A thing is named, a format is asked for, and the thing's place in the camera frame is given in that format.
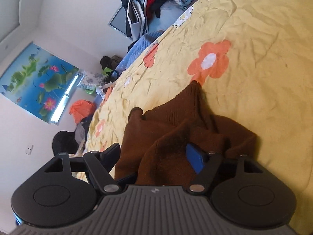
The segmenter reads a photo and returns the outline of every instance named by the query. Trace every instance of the white bag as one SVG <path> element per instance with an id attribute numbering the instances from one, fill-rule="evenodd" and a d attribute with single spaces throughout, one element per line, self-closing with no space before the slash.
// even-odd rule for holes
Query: white bag
<path id="1" fill-rule="evenodd" d="M 146 31 L 146 17 L 140 2 L 129 0 L 127 18 L 130 25 L 133 41 L 138 40 Z"/>

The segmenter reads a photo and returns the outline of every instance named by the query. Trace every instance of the lotus painting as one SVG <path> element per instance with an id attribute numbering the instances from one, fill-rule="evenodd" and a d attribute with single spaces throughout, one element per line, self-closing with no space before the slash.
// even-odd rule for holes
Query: lotus painting
<path id="1" fill-rule="evenodd" d="M 29 44 L 0 78 L 0 93 L 49 123 L 78 68 Z"/>

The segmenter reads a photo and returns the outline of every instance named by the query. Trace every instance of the grey ribbed surface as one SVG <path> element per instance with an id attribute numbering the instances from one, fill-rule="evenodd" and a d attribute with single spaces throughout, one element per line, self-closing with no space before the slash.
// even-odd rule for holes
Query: grey ribbed surface
<path id="1" fill-rule="evenodd" d="M 125 193 L 106 196 L 86 219 L 64 228 L 18 227 L 12 235 L 295 235 L 287 226 L 269 231 L 236 227 L 219 217 L 204 197 L 181 187 L 129 186 Z"/>

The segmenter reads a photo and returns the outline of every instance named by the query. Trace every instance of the orange bag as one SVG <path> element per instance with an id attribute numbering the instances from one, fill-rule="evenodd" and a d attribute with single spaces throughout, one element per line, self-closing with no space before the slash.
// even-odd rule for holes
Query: orange bag
<path id="1" fill-rule="evenodd" d="M 78 124 L 83 118 L 88 117 L 96 111 L 96 106 L 93 102 L 87 100 L 78 100 L 73 103 L 69 109 L 69 114 L 73 115 L 75 123 Z"/>

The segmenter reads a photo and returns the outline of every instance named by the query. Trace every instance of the circular pad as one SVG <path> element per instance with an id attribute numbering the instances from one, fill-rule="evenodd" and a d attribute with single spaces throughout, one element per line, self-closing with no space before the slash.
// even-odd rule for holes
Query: circular pad
<path id="1" fill-rule="evenodd" d="M 250 185 L 240 189 L 238 196 L 244 203 L 251 206 L 266 206 L 275 198 L 270 189 L 259 185 Z"/>
<path id="2" fill-rule="evenodd" d="M 38 189 L 34 194 L 34 199 L 41 206 L 54 207 L 66 202 L 70 195 L 69 190 L 63 186 L 48 185 Z"/>

